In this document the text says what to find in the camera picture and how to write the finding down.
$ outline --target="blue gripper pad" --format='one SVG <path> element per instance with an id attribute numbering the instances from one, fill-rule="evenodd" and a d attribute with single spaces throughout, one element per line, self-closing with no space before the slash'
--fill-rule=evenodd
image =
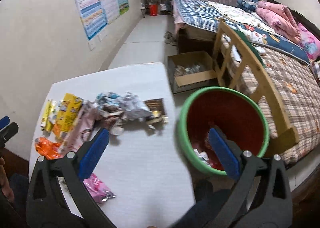
<path id="1" fill-rule="evenodd" d="M 238 180 L 240 177 L 240 163 L 214 128 L 209 131 L 209 143 L 227 175 L 234 180 Z"/>
<path id="2" fill-rule="evenodd" d="M 4 116 L 0 120 L 0 130 L 2 130 L 4 127 L 6 127 L 10 123 L 10 118 L 8 116 Z"/>
<path id="3" fill-rule="evenodd" d="M 103 129 L 79 163 L 78 177 L 81 181 L 90 177 L 109 143 L 109 131 Z"/>

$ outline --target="blue checkered bedsheet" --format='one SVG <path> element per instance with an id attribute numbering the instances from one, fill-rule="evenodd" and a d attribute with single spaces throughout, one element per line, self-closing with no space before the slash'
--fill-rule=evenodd
<path id="1" fill-rule="evenodd" d="M 205 0 L 173 0 L 182 20 L 193 27 L 217 32 L 219 19 L 223 15 L 213 6 L 208 5 Z M 236 24 L 227 20 L 226 23 L 236 29 Z"/>

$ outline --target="wooden chair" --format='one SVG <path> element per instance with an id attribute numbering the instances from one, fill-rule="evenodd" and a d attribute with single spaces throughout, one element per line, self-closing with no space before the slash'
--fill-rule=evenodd
<path id="1" fill-rule="evenodd" d="M 229 48 L 225 51 L 225 53 L 223 53 L 224 58 L 220 68 L 217 63 L 217 57 L 221 50 L 221 37 L 223 34 L 229 36 L 231 38 L 231 42 L 229 44 Z M 249 49 L 249 47 L 242 41 L 238 34 L 233 31 L 223 19 L 220 21 L 212 55 L 213 68 L 217 73 L 219 85 L 223 87 L 226 86 L 222 77 L 227 68 L 227 64 L 231 59 L 231 48 L 233 45 L 236 46 L 242 55 L 242 62 L 236 70 L 236 73 L 228 88 L 234 89 L 236 87 L 236 84 L 241 77 L 245 66 L 249 66 L 259 84 L 257 89 L 250 95 L 250 98 L 256 103 L 258 103 L 263 96 L 266 98 L 278 133 L 278 138 L 270 139 L 269 147 L 265 156 L 269 157 L 274 154 L 283 153 L 299 142 L 297 129 L 295 126 L 291 125 L 288 115 L 285 112 L 281 97 L 259 60 Z"/>

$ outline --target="person's leg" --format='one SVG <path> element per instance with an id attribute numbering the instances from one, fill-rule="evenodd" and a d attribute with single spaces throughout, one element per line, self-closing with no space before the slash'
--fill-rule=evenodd
<path id="1" fill-rule="evenodd" d="M 220 212 L 222 206 L 231 194 L 230 189 L 222 189 L 215 193 L 208 190 L 212 187 L 208 181 L 201 181 L 201 188 L 195 189 L 196 204 L 173 226 L 173 228 L 202 228 L 207 222 L 213 220 Z M 237 217 L 247 213 L 246 201 L 241 207 Z"/>
<path id="2" fill-rule="evenodd" d="M 29 180 L 23 175 L 13 174 L 10 177 L 9 184 L 14 194 L 13 207 L 23 219 L 26 219 L 26 204 Z"/>

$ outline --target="white mat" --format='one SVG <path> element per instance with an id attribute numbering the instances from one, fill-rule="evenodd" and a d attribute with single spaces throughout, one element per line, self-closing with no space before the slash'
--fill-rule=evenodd
<path id="1" fill-rule="evenodd" d="M 148 136 L 140 124 L 129 124 L 123 135 L 111 139 L 94 173 L 117 198 L 102 207 L 118 228 L 168 227 L 194 204 L 192 181 L 177 149 L 174 102 L 162 63 L 124 66 L 52 85 L 47 99 L 59 101 L 66 92 L 93 101 L 100 92 L 126 91 L 142 100 L 164 98 L 169 123 L 162 133 Z M 42 136 L 40 120 L 34 139 Z M 31 148 L 29 177 L 38 153 Z M 64 192 L 70 210 L 80 215 Z"/>

